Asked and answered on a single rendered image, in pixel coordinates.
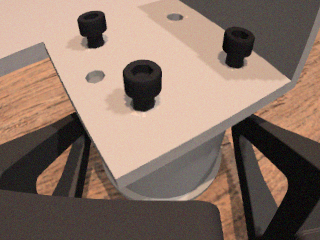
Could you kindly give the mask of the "grey cylinder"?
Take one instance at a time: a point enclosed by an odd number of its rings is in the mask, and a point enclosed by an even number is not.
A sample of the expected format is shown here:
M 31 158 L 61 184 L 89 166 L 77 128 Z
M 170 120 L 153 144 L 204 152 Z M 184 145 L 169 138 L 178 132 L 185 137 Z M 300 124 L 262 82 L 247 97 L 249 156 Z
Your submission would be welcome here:
M 110 183 L 129 200 L 195 200 L 217 176 L 225 133 L 226 130 L 120 190 L 103 161 L 102 164 Z

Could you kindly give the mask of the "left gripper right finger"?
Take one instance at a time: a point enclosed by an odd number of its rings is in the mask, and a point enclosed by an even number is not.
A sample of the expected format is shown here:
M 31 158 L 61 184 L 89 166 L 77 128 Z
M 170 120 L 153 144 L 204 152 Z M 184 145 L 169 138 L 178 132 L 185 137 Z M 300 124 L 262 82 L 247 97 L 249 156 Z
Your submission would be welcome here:
M 248 240 L 294 240 L 320 229 L 320 143 L 255 114 L 231 132 Z M 287 178 L 279 208 L 252 144 Z

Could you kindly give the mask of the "beige metal bracket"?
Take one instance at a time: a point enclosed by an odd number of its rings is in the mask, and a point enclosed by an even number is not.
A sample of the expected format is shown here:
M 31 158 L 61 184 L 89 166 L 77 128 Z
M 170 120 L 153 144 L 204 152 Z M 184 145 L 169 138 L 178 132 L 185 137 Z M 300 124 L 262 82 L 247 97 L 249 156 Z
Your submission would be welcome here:
M 320 0 L 159 0 L 105 16 L 104 45 L 78 26 L 43 39 L 58 78 L 118 189 L 212 139 L 293 89 L 320 29 Z M 229 67 L 224 32 L 255 36 Z M 154 107 L 137 111 L 123 69 L 162 69 Z M 104 79 L 88 83 L 92 77 Z

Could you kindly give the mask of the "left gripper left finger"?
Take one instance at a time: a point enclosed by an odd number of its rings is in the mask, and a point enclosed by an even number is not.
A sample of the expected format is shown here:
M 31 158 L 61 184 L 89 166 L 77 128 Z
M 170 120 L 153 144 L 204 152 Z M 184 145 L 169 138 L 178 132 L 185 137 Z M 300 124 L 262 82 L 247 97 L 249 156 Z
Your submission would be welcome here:
M 0 145 L 0 189 L 38 194 L 38 176 L 70 145 L 52 196 L 82 198 L 91 140 L 76 112 Z

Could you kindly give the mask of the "shallow grey rectangular tray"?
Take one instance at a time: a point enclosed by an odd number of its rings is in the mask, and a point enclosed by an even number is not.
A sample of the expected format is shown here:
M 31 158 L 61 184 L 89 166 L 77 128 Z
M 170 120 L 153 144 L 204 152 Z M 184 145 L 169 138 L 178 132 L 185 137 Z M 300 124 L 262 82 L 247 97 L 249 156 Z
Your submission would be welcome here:
M 78 26 L 85 12 L 108 16 L 155 1 L 0 0 L 0 77 L 49 58 L 42 39 Z

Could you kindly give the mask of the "black socket head screw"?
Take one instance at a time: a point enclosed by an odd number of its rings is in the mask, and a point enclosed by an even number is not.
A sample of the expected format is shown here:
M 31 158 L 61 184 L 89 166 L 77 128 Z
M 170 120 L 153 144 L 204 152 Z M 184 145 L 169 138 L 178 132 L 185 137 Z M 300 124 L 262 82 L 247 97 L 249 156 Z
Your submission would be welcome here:
M 255 37 L 249 30 L 230 27 L 225 30 L 222 49 L 227 53 L 226 64 L 232 68 L 241 68 L 243 60 L 252 53 Z
M 107 30 L 105 14 L 102 11 L 89 11 L 78 19 L 80 35 L 87 37 L 89 48 L 96 49 L 104 45 L 103 35 Z
M 154 107 L 154 98 L 162 90 L 162 70 L 153 61 L 136 60 L 123 69 L 123 83 L 134 109 L 146 112 Z

